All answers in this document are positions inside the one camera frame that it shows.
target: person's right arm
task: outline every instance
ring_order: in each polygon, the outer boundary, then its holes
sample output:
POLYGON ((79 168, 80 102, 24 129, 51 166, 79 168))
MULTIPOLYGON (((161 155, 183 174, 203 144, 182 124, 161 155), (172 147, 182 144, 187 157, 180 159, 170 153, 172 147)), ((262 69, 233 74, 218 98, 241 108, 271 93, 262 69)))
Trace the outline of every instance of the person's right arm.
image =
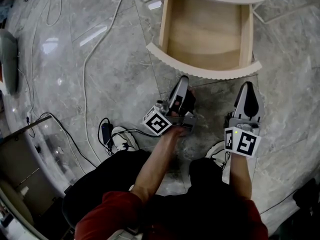
POLYGON ((238 197, 251 199, 252 183, 247 158, 243 155, 231 154, 230 186, 238 197))

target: person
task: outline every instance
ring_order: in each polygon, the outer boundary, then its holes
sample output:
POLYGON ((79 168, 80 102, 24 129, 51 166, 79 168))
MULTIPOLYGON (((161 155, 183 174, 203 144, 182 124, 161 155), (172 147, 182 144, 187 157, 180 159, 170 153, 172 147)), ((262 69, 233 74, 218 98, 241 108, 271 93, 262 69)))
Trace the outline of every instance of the person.
MULTIPOLYGON (((112 135, 124 130, 117 126, 112 135)), ((190 163, 186 194, 156 195, 183 132, 170 128, 151 154, 130 133, 114 136, 117 153, 77 181, 63 200, 75 240, 267 240, 251 200, 246 157, 232 154, 229 184, 222 181, 224 166, 216 155, 224 155, 224 142, 190 163)))

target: wooden drawer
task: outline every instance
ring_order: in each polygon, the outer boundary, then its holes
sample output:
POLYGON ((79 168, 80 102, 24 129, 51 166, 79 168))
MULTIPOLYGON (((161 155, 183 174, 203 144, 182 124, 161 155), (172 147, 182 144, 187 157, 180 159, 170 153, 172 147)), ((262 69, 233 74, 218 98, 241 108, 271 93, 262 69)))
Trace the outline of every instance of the wooden drawer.
POLYGON ((252 63, 251 5, 211 0, 164 0, 159 47, 147 49, 171 67, 209 79, 233 79, 262 66, 252 63))

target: black pants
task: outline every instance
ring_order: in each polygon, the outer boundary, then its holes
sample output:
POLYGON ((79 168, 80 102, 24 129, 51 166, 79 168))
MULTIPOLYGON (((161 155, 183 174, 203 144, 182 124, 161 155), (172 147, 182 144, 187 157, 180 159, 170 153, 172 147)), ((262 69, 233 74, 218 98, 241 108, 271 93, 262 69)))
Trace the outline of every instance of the black pants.
MULTIPOLYGON (((95 170, 79 179, 67 192, 62 212, 71 227, 92 209, 102 203, 103 194, 124 191, 135 183, 150 153, 144 150, 120 151, 105 160, 95 170)), ((175 231, 189 234, 190 228, 210 229, 224 225, 235 218, 230 216, 237 199, 230 186, 222 182, 222 169, 213 159, 194 160, 189 168, 191 187, 187 194, 155 195, 148 203, 148 220, 165 222, 175 231)))

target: shoe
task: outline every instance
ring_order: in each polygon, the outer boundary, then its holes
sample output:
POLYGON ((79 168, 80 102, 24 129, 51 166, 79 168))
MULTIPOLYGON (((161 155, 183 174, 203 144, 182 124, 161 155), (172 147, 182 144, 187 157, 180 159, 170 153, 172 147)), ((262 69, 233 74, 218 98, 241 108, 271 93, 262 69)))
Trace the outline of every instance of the shoe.
MULTIPOLYGON (((126 130, 125 128, 123 128, 121 126, 117 126, 117 127, 113 128, 111 134, 113 136, 114 134, 123 132, 125 130, 126 130)), ((135 137, 129 132, 123 132, 123 133, 117 134, 112 138, 112 140, 113 140, 114 146, 116 147, 117 151, 137 151, 137 150, 139 150, 139 146, 137 144, 135 137)))
POLYGON ((225 151, 225 142, 220 141, 213 145, 209 151, 205 155, 206 158, 209 159, 214 159, 214 162, 219 166, 219 167, 224 167, 225 164, 227 163, 226 161, 226 151, 225 151))

